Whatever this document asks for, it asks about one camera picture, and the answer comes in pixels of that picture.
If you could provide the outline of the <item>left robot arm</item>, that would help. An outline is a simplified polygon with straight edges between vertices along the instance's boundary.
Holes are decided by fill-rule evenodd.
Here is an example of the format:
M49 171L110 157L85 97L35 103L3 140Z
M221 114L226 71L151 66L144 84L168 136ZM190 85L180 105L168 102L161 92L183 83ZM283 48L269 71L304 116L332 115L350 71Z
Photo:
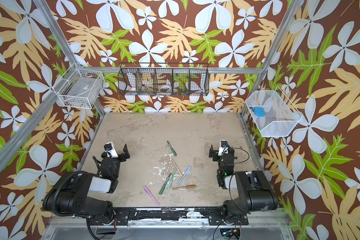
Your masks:
M124 145L123 153L118 154L112 142L104 145L99 161L93 160L97 167L95 174L85 171L65 173L43 200L43 210L59 217L94 217L111 221L114 216L113 204L88 196L89 192L111 194L119 181L121 163L129 159L130 153Z

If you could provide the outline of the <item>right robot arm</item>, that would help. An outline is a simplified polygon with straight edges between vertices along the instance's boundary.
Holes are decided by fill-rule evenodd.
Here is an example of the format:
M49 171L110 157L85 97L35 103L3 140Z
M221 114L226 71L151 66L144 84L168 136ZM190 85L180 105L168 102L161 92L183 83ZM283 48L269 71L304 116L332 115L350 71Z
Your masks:
M229 191L230 200L223 203L223 216L228 219L251 212L274 211L278 208L278 199L263 171L234 171L235 148L226 141L219 149L209 150L209 158L218 163L217 181L219 187Z

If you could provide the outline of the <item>beige pen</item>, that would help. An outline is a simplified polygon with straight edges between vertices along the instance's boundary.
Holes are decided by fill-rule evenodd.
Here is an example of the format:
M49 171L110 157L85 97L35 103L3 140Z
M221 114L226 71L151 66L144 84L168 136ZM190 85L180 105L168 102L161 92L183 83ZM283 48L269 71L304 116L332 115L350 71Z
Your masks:
M175 166L175 168L178 170L180 176L183 176L183 172L181 171L180 167L177 165L175 160L173 158L171 158L171 161L172 161L173 165Z

